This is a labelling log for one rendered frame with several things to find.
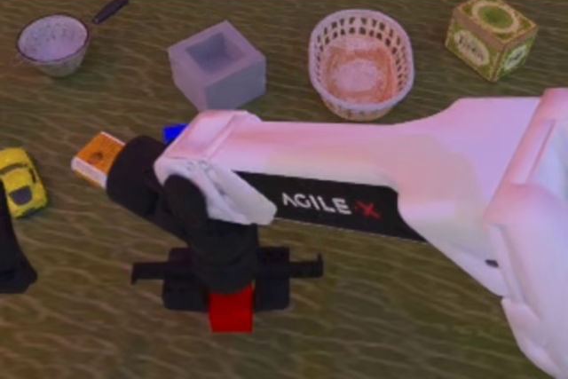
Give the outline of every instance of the wood grain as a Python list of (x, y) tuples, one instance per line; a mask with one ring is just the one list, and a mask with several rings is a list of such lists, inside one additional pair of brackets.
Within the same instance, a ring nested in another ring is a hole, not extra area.
[(487, 83), (443, 47), (461, 0), (132, 0), (96, 29), (81, 71), (63, 80), (12, 66), (20, 26), (65, 11), (89, 17), (107, 0), (0, 0), (0, 142), (37, 160), (48, 209), (16, 224), (39, 281), (0, 297), (3, 379), (539, 379), (499, 300), (428, 245), (279, 222), (268, 244), (321, 252), (325, 277), (293, 284), (287, 311), (255, 332), (215, 336), (207, 317), (168, 312), (159, 285), (129, 283), (130, 264), (178, 242), (114, 205), (70, 170), (105, 130), (156, 138), (189, 121), (165, 48), (228, 19), (268, 59), (268, 91), (247, 105), (265, 120), (336, 122), (309, 84), (309, 34), (347, 7), (381, 10), (406, 29), (416, 80), (383, 122), (434, 114), (464, 96), (538, 96), (565, 86), (568, 0), (509, 0), (540, 24), (522, 71)]

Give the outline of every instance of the red x logo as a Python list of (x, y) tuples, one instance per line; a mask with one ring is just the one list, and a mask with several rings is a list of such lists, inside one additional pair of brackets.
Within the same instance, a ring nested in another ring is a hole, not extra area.
[(374, 203), (364, 203), (363, 201), (357, 201), (355, 203), (355, 210), (360, 210), (363, 213), (364, 217), (374, 217), (375, 219), (379, 219), (381, 215), (375, 212), (375, 204)]

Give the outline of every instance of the blue object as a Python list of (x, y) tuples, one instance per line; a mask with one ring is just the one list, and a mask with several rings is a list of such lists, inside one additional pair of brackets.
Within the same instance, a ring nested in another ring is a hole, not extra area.
[(189, 123), (171, 124), (164, 126), (162, 130), (162, 141), (164, 144), (169, 144), (185, 129)]

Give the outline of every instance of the basket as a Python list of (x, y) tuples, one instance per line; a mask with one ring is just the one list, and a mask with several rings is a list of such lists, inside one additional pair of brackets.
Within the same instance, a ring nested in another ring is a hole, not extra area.
[(408, 35), (376, 11), (338, 11), (320, 21), (310, 37), (309, 68), (327, 108), (360, 122), (387, 114), (414, 82)]
[(19, 56), (47, 75), (73, 74), (83, 62), (90, 32), (79, 19), (48, 15), (27, 24), (18, 35)]

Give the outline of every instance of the red block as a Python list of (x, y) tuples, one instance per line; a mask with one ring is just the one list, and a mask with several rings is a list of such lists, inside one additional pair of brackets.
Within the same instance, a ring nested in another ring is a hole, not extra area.
[(230, 295), (209, 294), (209, 324), (213, 333), (250, 333), (253, 320), (253, 287)]

